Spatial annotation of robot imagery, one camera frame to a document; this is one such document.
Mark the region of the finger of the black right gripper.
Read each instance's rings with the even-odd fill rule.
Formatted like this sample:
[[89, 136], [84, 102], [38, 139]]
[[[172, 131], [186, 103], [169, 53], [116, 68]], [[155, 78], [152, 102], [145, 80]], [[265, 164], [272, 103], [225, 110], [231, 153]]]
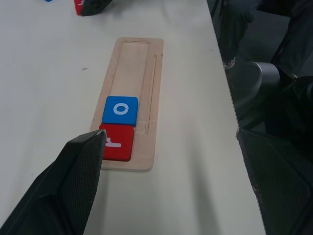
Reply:
[[93, 16], [101, 13], [112, 0], [85, 0], [83, 1], [81, 16]]

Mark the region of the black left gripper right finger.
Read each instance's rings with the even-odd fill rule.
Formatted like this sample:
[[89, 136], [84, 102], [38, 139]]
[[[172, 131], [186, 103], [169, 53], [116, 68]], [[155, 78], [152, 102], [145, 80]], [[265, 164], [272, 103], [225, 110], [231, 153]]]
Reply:
[[249, 130], [237, 140], [268, 235], [313, 233], [313, 165], [290, 142]]

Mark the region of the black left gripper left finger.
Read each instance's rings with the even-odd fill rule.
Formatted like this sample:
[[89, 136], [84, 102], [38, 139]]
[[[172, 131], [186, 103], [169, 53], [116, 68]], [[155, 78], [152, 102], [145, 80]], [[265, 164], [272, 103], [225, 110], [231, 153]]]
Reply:
[[82, 235], [97, 192], [106, 131], [68, 141], [31, 184], [0, 229], [2, 235]]

